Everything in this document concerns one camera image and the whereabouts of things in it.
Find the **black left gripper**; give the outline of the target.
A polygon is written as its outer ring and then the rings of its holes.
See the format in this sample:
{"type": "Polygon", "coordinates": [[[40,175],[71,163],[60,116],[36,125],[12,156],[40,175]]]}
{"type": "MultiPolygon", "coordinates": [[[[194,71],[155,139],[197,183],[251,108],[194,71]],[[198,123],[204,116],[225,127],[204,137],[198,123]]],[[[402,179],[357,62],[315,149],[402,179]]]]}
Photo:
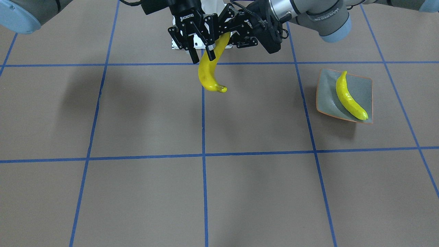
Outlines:
{"type": "Polygon", "coordinates": [[[218,16],[216,34],[231,32],[228,45],[237,48],[261,44],[269,54],[281,49],[282,24],[273,17],[268,0],[255,0],[240,9],[227,4],[218,16]]]}

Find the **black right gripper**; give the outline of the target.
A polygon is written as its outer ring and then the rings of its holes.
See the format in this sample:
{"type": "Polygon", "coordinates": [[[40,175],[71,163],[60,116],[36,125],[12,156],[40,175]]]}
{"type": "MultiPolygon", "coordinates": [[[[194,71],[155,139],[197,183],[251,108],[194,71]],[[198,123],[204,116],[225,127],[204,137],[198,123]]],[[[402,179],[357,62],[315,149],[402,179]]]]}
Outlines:
{"type": "Polygon", "coordinates": [[[199,56],[194,48],[190,22],[195,24],[195,32],[201,39],[210,61],[216,59],[214,48],[218,38],[218,15],[204,14],[200,0],[142,0],[141,7],[146,15],[168,8],[174,17],[168,28],[172,40],[179,49],[184,49],[191,56],[193,64],[199,63],[199,56]]]}

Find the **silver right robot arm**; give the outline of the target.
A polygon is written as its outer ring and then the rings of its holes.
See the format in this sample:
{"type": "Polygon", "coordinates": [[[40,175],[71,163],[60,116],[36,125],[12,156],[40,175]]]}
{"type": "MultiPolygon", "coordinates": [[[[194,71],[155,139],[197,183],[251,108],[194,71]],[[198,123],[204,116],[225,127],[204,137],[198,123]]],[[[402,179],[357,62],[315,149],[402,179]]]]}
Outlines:
{"type": "MultiPolygon", "coordinates": [[[[2,0],[1,25],[16,33],[30,34],[39,30],[71,2],[70,0],[2,0]]],[[[168,8],[175,24],[185,21],[192,13],[195,17],[219,15],[225,7],[223,0],[139,0],[137,2],[121,0],[121,3],[132,7],[140,5],[146,15],[168,8]]]]}

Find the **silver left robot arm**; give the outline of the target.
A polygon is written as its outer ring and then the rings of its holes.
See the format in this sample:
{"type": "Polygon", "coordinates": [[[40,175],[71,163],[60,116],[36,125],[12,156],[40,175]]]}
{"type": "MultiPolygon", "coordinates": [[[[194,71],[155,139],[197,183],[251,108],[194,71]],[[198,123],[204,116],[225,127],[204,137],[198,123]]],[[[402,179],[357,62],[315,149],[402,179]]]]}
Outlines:
{"type": "Polygon", "coordinates": [[[281,49],[284,23],[315,30],[325,42],[335,43],[352,28],[349,10],[372,3],[429,13],[439,8],[437,0],[255,0],[236,10],[239,4],[230,1],[214,29],[231,32],[229,44],[238,48],[261,44],[273,54],[281,49]]]}

